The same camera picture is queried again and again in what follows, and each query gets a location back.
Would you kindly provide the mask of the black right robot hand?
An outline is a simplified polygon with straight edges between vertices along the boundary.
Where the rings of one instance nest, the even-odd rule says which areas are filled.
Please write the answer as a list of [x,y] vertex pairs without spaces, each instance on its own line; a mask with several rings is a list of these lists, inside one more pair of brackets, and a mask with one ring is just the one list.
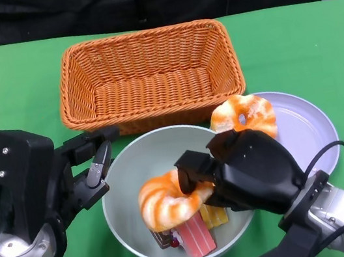
[[210,184],[209,206],[284,214],[298,196],[304,172],[294,157],[265,132],[217,133],[208,153],[185,151],[175,166],[183,193]]

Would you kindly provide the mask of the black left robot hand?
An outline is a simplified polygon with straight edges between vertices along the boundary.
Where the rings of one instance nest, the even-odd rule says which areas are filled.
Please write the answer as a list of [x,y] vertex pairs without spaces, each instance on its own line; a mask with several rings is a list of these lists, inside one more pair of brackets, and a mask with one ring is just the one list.
[[55,149],[48,182],[46,222],[55,236],[54,257],[67,248],[66,230],[81,210],[89,210],[108,191],[111,143],[120,137],[115,126],[82,133]]

